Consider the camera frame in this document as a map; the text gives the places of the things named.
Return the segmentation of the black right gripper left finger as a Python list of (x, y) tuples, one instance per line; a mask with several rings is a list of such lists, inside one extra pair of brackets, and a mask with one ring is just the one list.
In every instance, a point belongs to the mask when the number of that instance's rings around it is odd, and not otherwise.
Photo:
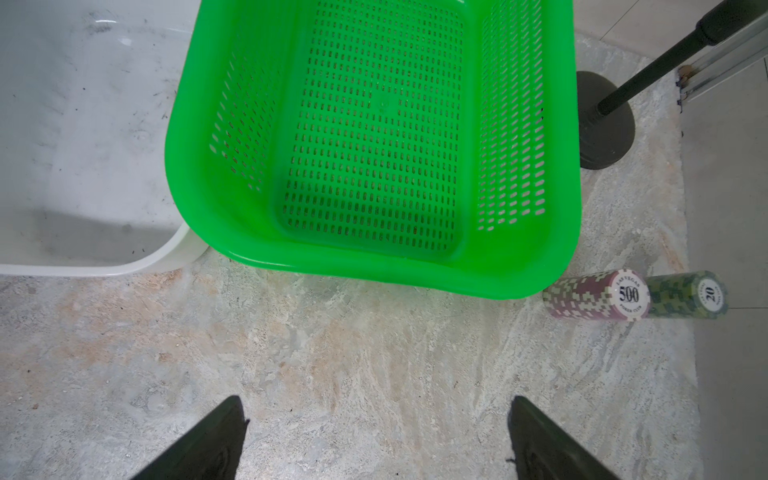
[(234, 479), (249, 421), (242, 401), (222, 401), (134, 479)]

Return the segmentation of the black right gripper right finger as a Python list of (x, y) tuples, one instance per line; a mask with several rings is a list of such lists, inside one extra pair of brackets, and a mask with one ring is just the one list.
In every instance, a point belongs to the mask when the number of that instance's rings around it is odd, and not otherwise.
[(619, 479), (524, 396), (513, 398), (507, 426), (518, 479)]

